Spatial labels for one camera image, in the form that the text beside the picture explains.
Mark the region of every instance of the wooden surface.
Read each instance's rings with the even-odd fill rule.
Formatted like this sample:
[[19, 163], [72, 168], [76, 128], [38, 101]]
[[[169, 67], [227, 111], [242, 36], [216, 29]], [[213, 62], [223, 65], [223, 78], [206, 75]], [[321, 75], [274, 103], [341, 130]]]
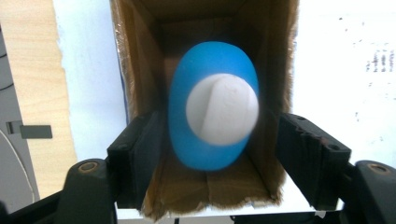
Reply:
[[45, 198], [62, 189], [77, 162], [52, 1], [2, 0], [0, 23], [23, 124], [52, 129], [52, 139], [28, 140], [40, 198]]

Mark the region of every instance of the white cap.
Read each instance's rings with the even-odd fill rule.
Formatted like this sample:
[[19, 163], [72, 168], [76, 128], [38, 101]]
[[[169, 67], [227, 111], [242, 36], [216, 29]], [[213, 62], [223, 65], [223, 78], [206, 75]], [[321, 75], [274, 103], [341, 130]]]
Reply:
[[244, 79], [215, 74], [194, 86], [186, 114], [198, 137], [209, 144], [227, 146], [251, 133], [259, 116], [259, 102]]

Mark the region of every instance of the white surface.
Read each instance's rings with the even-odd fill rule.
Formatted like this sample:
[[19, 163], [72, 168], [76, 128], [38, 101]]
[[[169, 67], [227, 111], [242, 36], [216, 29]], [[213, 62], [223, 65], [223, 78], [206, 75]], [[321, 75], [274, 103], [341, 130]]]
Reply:
[[108, 0], [54, 0], [79, 161], [106, 157], [126, 126]]
[[[301, 3], [292, 112], [351, 147], [352, 162], [370, 159], [396, 167], [395, 69], [374, 72], [373, 63], [377, 50], [379, 59], [385, 55], [391, 61], [393, 1]], [[78, 159], [104, 158], [126, 120], [108, 1], [54, 0], [54, 5]], [[197, 216], [313, 211], [289, 178], [283, 192], [280, 207], [208, 208]], [[140, 216], [119, 210], [119, 218]]]
[[215, 74], [192, 89], [186, 114], [198, 137], [209, 144], [227, 146], [251, 133], [259, 115], [259, 102], [244, 79]]

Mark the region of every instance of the brown cardboard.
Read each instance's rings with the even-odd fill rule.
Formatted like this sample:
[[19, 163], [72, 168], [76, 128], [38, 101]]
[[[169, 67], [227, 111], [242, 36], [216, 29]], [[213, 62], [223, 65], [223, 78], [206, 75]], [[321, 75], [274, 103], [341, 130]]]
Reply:
[[260, 83], [259, 122], [241, 157], [217, 172], [181, 164], [171, 147], [148, 187], [142, 212], [155, 220], [208, 204], [236, 208], [280, 204], [285, 172], [275, 156], [277, 118], [290, 108], [294, 0], [113, 0], [121, 72], [130, 117], [166, 107], [178, 61], [192, 46], [218, 40], [253, 61]]

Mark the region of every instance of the blue egg-shaped object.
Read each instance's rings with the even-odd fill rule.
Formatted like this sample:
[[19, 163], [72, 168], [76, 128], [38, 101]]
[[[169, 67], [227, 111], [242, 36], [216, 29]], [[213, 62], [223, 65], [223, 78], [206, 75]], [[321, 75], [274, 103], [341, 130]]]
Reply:
[[186, 104], [192, 89], [201, 80], [215, 74], [240, 77], [259, 94], [256, 71], [240, 48], [222, 43], [205, 42], [191, 48], [180, 60], [174, 73], [168, 107], [169, 134], [177, 157], [188, 167], [215, 171], [233, 163], [245, 148], [249, 135], [242, 140], [219, 146], [206, 142], [191, 129]]

